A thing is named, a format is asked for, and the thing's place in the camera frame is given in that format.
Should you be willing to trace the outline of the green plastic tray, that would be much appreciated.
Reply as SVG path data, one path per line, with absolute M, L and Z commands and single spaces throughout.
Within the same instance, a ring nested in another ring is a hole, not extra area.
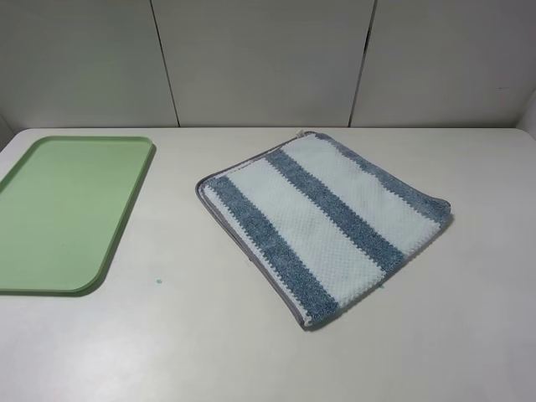
M 156 147 L 48 136 L 1 181 L 1 292 L 80 295 L 106 275 Z

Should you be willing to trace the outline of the blue white striped towel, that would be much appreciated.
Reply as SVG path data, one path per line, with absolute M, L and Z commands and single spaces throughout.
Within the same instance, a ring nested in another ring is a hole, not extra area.
M 203 178 L 195 192 L 305 329 L 381 287 L 452 221 L 444 199 L 314 131 Z

